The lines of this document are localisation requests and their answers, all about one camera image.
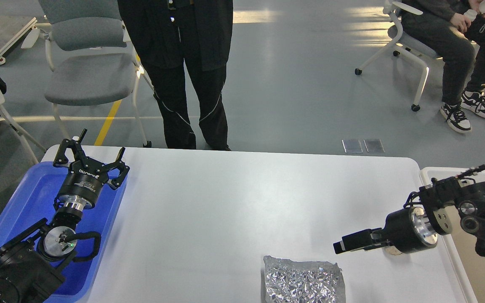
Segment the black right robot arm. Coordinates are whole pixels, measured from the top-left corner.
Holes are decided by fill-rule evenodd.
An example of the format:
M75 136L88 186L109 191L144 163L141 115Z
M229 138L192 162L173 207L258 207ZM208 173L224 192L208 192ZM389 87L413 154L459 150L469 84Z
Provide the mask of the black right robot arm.
M433 178L429 185L411 192L402 209L389 213L383 228L343 236L333 244L335 253L381 247L395 247L406 254L433 249L439 235L451 234L452 222L445 209L454 207L462 230L477 238L476 253L485 257L485 181L474 180L481 171L485 165L442 180Z

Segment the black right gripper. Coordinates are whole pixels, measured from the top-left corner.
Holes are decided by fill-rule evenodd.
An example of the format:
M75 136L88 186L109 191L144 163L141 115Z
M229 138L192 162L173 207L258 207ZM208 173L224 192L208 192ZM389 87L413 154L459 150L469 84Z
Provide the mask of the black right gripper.
M433 249L437 232L422 207L407 207L387 215L383 229L364 229L333 244L336 254L395 246L403 254Z

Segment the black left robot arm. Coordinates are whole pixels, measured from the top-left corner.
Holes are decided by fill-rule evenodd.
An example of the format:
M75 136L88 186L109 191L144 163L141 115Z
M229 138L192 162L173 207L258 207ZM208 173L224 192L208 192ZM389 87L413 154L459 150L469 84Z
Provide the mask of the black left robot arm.
M0 216L0 303L73 303L91 287L130 170L64 139L34 165Z

